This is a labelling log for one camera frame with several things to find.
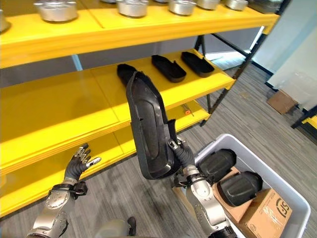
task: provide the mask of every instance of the metal pot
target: metal pot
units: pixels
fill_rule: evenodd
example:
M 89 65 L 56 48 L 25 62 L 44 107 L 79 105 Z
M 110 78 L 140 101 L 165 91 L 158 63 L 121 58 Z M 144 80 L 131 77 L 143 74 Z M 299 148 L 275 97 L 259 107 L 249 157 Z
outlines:
M 116 3 L 116 0 L 100 0 L 102 2 L 106 2 L 106 3 Z
M 70 21 L 77 17 L 75 1 L 39 0 L 34 5 L 45 21 Z
M 215 10 L 220 0 L 198 0 L 197 6 L 207 9 L 207 10 Z
M 231 8 L 236 11 L 243 11 L 245 7 L 248 5 L 248 1 L 246 0 L 226 0 L 225 5 L 228 8 Z
M 159 3 L 168 3 L 169 2 L 169 0 L 154 0 L 154 1 L 157 1 Z
M 192 0 L 171 0 L 169 10 L 178 15 L 191 15 L 196 3 Z
M 117 0 L 118 11 L 125 16 L 141 17 L 147 14 L 148 0 Z
M 6 21 L 2 9 L 0 9 L 0 32 L 9 28 L 10 23 Z

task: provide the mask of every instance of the yellow shelf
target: yellow shelf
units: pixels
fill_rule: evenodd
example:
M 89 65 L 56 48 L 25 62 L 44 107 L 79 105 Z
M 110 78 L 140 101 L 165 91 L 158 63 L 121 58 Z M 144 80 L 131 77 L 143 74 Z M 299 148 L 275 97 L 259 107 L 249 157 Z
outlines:
M 189 127 L 210 115 L 198 103 L 189 102 L 193 115 L 185 115 L 182 107 L 167 112 L 168 118 L 176 118 L 177 131 Z M 135 146 L 131 127 L 110 133 L 89 142 L 92 156 L 102 161 L 83 173 L 89 176 L 133 153 Z M 51 187 L 63 180 L 64 170 L 77 147 L 31 164 L 5 176 L 6 183 L 0 191 L 0 216 L 5 216 L 47 195 Z
M 303 121 L 303 123 L 308 122 L 310 125 L 317 129 L 317 116 L 313 116 L 312 118 L 307 118 Z
M 3 88 L 1 112 L 2 174 L 122 124 L 89 71 Z
M 167 110 L 218 89 L 229 89 L 234 83 L 215 65 L 210 77 L 198 77 L 182 62 L 180 54 L 164 55 L 177 60 L 187 72 L 180 83 L 166 80 L 152 66 L 151 58 L 127 62 L 152 79 Z M 114 64 L 3 88 L 1 173 L 5 175 L 128 126 L 129 107 L 116 67 Z
M 215 11 L 196 7 L 191 16 L 178 16 L 166 4 L 153 1 L 148 14 L 129 18 L 116 5 L 99 0 L 81 0 L 79 17 L 64 24 L 44 22 L 33 0 L 1 1 L 12 27 L 1 35 L 1 68 L 118 47 L 197 36 L 202 34 L 271 27 L 278 15 L 253 9 L 230 10 L 219 5 Z

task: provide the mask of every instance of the robotic arm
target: robotic arm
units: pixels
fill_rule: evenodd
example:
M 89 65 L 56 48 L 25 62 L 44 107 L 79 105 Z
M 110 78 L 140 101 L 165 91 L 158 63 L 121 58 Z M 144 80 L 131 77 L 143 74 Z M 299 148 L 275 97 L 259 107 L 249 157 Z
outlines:
M 194 155 L 187 142 L 171 140 L 169 146 L 182 164 L 183 175 L 187 179 L 186 197 L 206 235 L 209 238 L 236 238 L 222 206 L 213 195 L 211 185 L 195 166 Z
M 87 143 L 79 147 L 67 165 L 64 181 L 49 191 L 44 208 L 27 238 L 57 238 L 66 231 L 67 216 L 74 208 L 75 200 L 88 191 L 84 181 L 78 182 L 79 178 L 86 169 L 101 160 L 97 157 L 89 161 L 91 156 L 87 149 Z

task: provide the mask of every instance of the white plastic bin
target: white plastic bin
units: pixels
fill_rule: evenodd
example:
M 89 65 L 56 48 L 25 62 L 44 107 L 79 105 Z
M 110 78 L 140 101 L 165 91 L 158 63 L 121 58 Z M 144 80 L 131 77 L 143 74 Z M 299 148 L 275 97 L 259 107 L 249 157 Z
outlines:
M 301 238 L 311 208 L 305 198 L 302 197 L 291 185 L 282 179 L 276 172 L 267 166 L 258 156 L 250 151 L 238 139 L 230 134 L 220 135 L 216 141 L 213 141 L 202 149 L 195 157 L 195 163 L 205 156 L 220 149 L 231 149 L 237 154 L 237 164 L 235 167 L 243 171 L 257 172 L 264 180 L 263 188 L 274 188 L 275 191 L 290 205 L 293 209 L 292 215 L 283 231 L 281 238 Z M 239 238 L 245 238 L 237 228 L 233 226 Z

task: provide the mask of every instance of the cardboard box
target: cardboard box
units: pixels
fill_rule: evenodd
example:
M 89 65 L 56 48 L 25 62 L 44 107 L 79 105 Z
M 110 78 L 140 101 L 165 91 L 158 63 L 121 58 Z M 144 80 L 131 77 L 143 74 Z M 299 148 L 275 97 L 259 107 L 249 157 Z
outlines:
M 270 188 L 261 191 L 237 225 L 248 238 L 279 238 L 292 209 Z
M 267 103 L 281 114 L 287 113 L 297 105 L 297 102 L 282 90 L 276 92 L 270 99 L 268 99 Z
M 235 167 L 232 167 L 231 168 L 231 172 L 228 173 L 221 180 L 224 180 L 224 179 L 226 179 L 228 177 L 231 177 L 231 176 L 233 176 L 233 175 L 235 175 L 237 173 L 239 173 L 239 171 Z M 238 207 L 231 207 L 220 196 L 219 191 L 217 189 L 217 184 L 216 183 L 212 185 L 212 191 L 213 191 L 214 197 L 218 200 L 218 202 L 224 208 L 224 211 L 225 211 L 226 215 L 228 216 L 228 218 L 235 224 L 239 223 L 241 218 L 243 217 L 243 215 L 247 211 L 247 209 L 250 206 L 252 201 L 251 200 L 247 201 L 247 202 L 243 203 L 242 205 L 240 205 Z

